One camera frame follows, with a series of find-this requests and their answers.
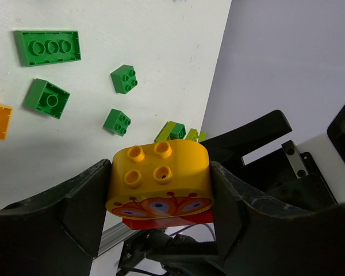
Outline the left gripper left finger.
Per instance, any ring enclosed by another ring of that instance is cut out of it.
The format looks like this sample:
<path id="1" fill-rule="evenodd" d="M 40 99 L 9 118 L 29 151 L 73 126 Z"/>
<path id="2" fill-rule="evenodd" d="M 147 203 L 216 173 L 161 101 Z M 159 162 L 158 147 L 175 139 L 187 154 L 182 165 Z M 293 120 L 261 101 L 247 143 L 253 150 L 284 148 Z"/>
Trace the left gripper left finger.
<path id="1" fill-rule="evenodd" d="M 0 275 L 89 275 L 106 215 L 111 162 L 0 210 Z"/>

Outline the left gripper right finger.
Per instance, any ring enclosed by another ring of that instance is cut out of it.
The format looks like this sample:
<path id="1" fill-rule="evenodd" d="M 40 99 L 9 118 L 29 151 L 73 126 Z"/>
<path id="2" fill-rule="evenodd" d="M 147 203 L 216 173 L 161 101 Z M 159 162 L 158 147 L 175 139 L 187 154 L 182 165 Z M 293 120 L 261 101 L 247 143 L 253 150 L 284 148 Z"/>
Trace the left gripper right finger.
<path id="1" fill-rule="evenodd" d="M 345 203 L 310 212 L 210 164 L 218 254 L 228 275 L 345 275 Z"/>

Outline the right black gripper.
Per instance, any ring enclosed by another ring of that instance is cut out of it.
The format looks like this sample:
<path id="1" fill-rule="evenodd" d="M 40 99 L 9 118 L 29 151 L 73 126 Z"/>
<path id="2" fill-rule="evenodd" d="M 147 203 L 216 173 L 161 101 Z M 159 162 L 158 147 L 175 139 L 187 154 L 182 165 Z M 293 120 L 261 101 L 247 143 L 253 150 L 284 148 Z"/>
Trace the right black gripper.
<path id="1" fill-rule="evenodd" d="M 258 148 L 290 133 L 292 128 L 280 110 L 202 142 L 209 159 L 221 164 L 237 162 Z M 233 174 L 258 190 L 305 210 L 337 205 L 325 178 L 309 152 L 300 153 L 293 141 Z"/>

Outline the red lego brick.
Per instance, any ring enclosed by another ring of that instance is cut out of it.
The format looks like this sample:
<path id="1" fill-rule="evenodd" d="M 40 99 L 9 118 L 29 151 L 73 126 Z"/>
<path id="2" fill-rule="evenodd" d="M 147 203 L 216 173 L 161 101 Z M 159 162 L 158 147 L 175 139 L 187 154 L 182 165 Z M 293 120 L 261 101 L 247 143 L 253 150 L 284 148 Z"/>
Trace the red lego brick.
<path id="1" fill-rule="evenodd" d="M 122 222 L 132 230 L 178 227 L 184 225 L 212 223 L 213 213 L 209 209 L 199 214 L 183 217 L 156 218 L 151 220 L 131 220 L 124 218 Z"/>

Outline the yellow butterfly lego brick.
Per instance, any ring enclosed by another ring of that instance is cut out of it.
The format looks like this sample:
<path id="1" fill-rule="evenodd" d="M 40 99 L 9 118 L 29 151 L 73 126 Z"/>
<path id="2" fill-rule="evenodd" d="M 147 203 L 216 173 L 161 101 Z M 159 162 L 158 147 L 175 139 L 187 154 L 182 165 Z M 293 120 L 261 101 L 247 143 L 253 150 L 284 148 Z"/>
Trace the yellow butterfly lego brick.
<path id="1" fill-rule="evenodd" d="M 131 220 L 202 213 L 214 203 L 207 149 L 195 141 L 135 145 L 112 160 L 105 207 Z"/>

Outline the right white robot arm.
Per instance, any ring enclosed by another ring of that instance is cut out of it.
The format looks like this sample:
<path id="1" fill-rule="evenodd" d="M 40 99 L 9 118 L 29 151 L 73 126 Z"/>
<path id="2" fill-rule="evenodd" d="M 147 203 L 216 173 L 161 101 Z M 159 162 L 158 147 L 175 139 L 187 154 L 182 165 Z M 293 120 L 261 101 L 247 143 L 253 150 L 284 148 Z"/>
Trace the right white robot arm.
<path id="1" fill-rule="evenodd" d="M 274 110 L 201 144 L 210 159 L 258 190 L 287 204 L 317 211 L 345 202 L 345 104 L 322 133 L 302 144 L 288 140 L 245 164 L 245 155 L 287 135 L 292 128 Z"/>

